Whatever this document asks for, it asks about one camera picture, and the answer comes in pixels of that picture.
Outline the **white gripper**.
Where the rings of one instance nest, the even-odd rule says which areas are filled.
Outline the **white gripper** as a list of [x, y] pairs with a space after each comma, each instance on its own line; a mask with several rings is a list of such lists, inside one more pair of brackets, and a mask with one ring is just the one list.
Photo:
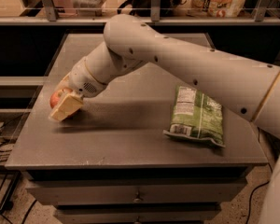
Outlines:
[[72, 91], [61, 97], [58, 104], [51, 109], [49, 117], [56, 121], [67, 119], [83, 106], [83, 99], [76, 92], [91, 98], [97, 96], [105, 88], [106, 84], [100, 83], [91, 74], [87, 67], [87, 58], [83, 57], [55, 87], [55, 91], [62, 89]]

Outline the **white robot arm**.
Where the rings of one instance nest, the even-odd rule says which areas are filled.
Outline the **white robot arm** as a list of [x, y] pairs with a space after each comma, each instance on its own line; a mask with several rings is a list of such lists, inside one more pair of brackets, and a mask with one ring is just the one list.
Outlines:
[[[77, 62], [57, 85], [69, 89], [49, 117], [64, 120], [116, 77], [146, 63], [207, 94], [243, 119], [280, 139], [280, 67], [210, 50], [162, 35], [135, 16], [106, 22], [104, 42]], [[280, 224], [280, 156], [261, 210], [259, 224]]]

